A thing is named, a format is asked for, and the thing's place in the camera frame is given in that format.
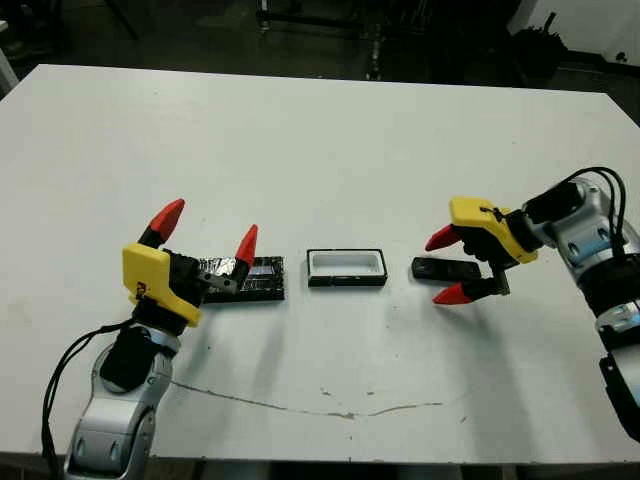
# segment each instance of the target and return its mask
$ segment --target white table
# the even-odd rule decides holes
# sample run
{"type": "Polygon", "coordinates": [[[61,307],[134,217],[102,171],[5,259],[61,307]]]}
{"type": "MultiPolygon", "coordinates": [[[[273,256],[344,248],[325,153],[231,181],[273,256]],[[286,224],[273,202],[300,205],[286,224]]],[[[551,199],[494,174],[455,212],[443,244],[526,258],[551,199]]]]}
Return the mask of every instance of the white table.
{"type": "MultiPolygon", "coordinates": [[[[232,254],[256,222],[258,254],[285,257],[287,299],[208,307],[182,336],[155,455],[640,460],[555,252],[471,306],[434,307],[438,287],[409,275],[452,195],[517,207],[591,164],[622,174],[640,225],[640,131],[607,96],[40,66],[0,122],[0,451],[40,450],[54,364],[128,317],[120,249],[183,196],[169,248],[232,254]],[[332,247],[383,249],[386,286],[307,288],[306,249],[332,247]]],[[[112,338],[64,374],[59,452],[112,338]]]]}

